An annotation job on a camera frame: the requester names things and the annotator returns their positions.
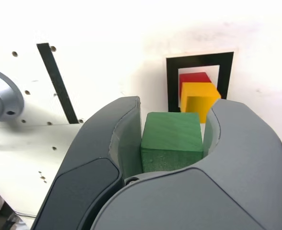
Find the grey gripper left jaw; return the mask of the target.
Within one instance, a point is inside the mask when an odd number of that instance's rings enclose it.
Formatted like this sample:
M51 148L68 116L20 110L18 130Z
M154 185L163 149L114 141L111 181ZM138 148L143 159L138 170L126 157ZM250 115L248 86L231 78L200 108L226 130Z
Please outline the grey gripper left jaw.
M138 96L121 97L82 125L32 229L90 229L125 180L141 173L141 101Z

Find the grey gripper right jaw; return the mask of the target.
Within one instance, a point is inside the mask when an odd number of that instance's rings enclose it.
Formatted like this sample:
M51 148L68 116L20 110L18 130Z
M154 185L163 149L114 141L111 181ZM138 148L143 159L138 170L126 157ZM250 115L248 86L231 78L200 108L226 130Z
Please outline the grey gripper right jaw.
M208 112L207 155L138 180L101 209L94 230L282 230L282 142L243 103Z

